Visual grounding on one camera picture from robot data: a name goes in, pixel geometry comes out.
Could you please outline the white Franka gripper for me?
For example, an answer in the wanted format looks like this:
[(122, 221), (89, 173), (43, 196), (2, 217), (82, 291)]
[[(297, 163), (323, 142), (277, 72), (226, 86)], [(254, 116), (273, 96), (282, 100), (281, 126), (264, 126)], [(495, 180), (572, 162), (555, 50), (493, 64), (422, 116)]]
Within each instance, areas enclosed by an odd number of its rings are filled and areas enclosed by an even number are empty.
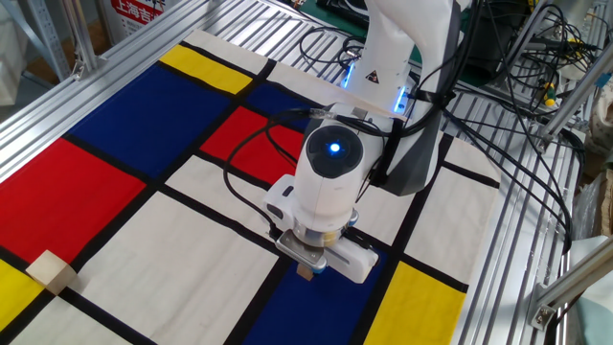
[(347, 226), (330, 233), (310, 231), (294, 216), (295, 201), (290, 174), (282, 176), (263, 198), (262, 208), (281, 231), (276, 247), (299, 264), (298, 273), (307, 280), (331, 268), (354, 283), (364, 283), (378, 262), (378, 254)]

